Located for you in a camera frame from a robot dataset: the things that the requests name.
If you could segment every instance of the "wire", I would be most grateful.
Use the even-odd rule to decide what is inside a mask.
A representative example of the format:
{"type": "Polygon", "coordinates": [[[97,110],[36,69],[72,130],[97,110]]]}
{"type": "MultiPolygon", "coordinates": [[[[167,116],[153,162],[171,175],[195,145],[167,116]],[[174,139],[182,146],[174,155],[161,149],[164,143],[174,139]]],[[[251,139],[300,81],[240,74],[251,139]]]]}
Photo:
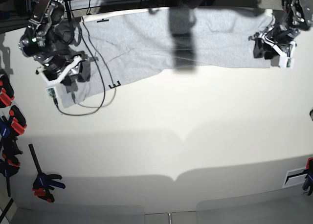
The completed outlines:
{"type": "MultiPolygon", "coordinates": [[[[70,1],[69,1],[69,7],[70,7],[71,14],[72,14],[72,16],[73,16],[73,20],[75,20],[75,19],[74,19],[75,16],[74,16],[74,14],[73,14],[73,12],[72,12],[72,6],[71,6],[70,1]]],[[[84,25],[84,27],[85,27],[85,29],[86,29],[86,31],[87,31],[87,33],[88,33],[88,39],[89,39],[90,44],[91,44],[92,47],[95,49],[93,43],[91,42],[90,33],[89,33],[89,30],[87,29],[87,27],[86,27],[86,25],[85,25],[84,19],[83,19],[82,24],[84,25]]],[[[59,108],[58,100],[57,100],[56,98],[53,98],[54,105],[55,105],[55,107],[57,108],[57,110],[58,110],[61,114],[68,115],[68,116],[86,116],[86,115],[95,114],[97,111],[99,111],[99,110],[102,108],[102,105],[103,105],[103,103],[104,103],[104,101],[105,101],[105,99],[106,99],[106,86],[105,86],[105,83],[104,83],[104,80],[103,80],[103,76],[102,76],[100,67],[99,67],[99,65],[98,65],[98,62],[97,62],[97,60],[95,59],[94,55],[92,54],[92,51],[90,50],[89,46],[87,45],[87,43],[86,43],[86,41],[85,41],[83,35],[82,35],[82,40],[83,40],[83,42],[84,42],[86,48],[88,49],[88,52],[91,54],[93,60],[95,61],[96,66],[97,66],[97,69],[98,69],[98,71],[99,71],[99,75],[100,75],[100,79],[101,79],[101,82],[102,82],[102,85],[103,85],[103,91],[104,91],[104,92],[103,92],[103,98],[102,98],[102,101],[101,101],[100,106],[97,107],[96,110],[94,110],[94,111],[92,111],[92,112],[89,112],[89,113],[85,113],[85,114],[69,114],[69,113],[63,112],[63,111],[60,110],[60,108],[59,108]]],[[[109,70],[109,67],[108,67],[107,63],[104,62],[104,64],[105,64],[105,66],[107,67],[107,69],[109,70]]]]}

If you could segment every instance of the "gray cloth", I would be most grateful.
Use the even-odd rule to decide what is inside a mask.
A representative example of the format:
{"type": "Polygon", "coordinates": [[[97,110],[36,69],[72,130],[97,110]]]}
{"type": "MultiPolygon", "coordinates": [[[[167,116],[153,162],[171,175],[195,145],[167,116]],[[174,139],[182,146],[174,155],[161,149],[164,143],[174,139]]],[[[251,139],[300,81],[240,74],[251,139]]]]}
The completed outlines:
{"type": "MultiPolygon", "coordinates": [[[[115,16],[109,21],[85,23],[98,53],[88,41],[83,24],[81,29],[98,58],[105,88],[110,90],[114,85],[129,84],[169,68],[270,67],[270,61],[253,58],[254,41],[248,38],[271,21],[271,16],[252,9],[214,7],[170,8],[115,16]]],[[[82,41],[75,43],[72,49],[84,50],[90,56],[82,41]]],[[[69,107],[101,92],[100,75],[95,62],[91,62],[89,81],[63,87],[63,106],[69,107]]]]}

